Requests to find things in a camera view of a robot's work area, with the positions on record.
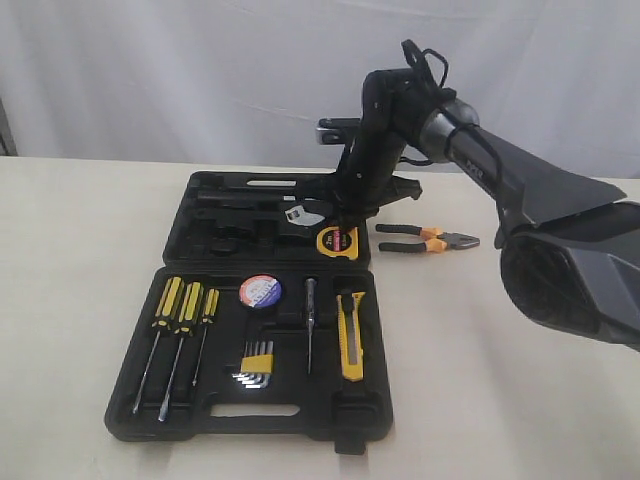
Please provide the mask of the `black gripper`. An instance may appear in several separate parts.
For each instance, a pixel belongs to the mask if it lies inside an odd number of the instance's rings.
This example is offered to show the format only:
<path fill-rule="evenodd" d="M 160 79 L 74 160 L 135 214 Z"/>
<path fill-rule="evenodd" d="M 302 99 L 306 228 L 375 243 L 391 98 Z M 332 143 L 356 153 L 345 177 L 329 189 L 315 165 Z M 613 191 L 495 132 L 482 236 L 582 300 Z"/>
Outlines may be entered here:
<path fill-rule="evenodd" d="M 378 214 L 381 207 L 405 198 L 418 200 L 423 190 L 418 180 L 392 175 L 383 184 L 366 178 L 340 180 L 332 189 L 333 216 L 341 232 L 351 232 L 358 220 Z"/>

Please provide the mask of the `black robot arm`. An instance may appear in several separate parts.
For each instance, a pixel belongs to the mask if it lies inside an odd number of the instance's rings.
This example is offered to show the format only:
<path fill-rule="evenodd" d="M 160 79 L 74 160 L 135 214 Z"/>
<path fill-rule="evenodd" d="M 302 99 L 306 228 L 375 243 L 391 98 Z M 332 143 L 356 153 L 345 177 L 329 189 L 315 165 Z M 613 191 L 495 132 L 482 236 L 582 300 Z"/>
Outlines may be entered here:
<path fill-rule="evenodd" d="M 639 206 L 483 129 L 452 89 L 415 69 L 376 70 L 353 147 L 335 173 L 342 224 L 375 215 L 407 147 L 458 166 L 495 202 L 495 247 L 513 304 L 533 322 L 639 345 Z"/>

